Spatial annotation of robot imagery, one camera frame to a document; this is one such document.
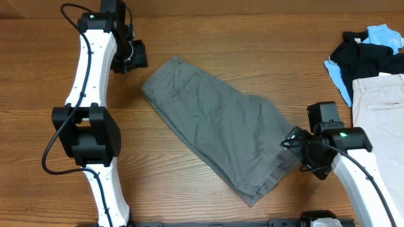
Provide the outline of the grey shorts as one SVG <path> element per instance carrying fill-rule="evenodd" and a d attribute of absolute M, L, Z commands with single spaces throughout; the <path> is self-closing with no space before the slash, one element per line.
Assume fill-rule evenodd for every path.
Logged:
<path fill-rule="evenodd" d="M 176 56 L 142 90 L 178 138 L 248 206 L 299 163 L 295 152 L 280 145 L 293 127 L 274 104 Z"/>

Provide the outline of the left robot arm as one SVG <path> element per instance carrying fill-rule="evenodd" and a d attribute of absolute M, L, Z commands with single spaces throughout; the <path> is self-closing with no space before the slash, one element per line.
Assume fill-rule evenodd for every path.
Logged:
<path fill-rule="evenodd" d="M 75 24 L 81 52 L 74 84 L 63 107 L 52 110 L 52 123 L 74 172 L 85 174 L 98 211 L 96 226 L 132 226 L 117 172 L 121 131 L 107 110 L 111 72 L 125 74 L 147 67 L 145 45 L 136 40 L 124 12 L 83 13 Z"/>

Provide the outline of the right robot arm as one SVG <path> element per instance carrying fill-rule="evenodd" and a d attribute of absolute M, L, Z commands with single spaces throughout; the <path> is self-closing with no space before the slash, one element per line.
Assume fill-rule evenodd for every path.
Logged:
<path fill-rule="evenodd" d="M 311 172 L 320 180 L 333 172 L 361 226 L 403 226 L 362 128 L 325 129 L 311 135 L 295 127 L 280 145 L 298 154 L 302 172 Z"/>

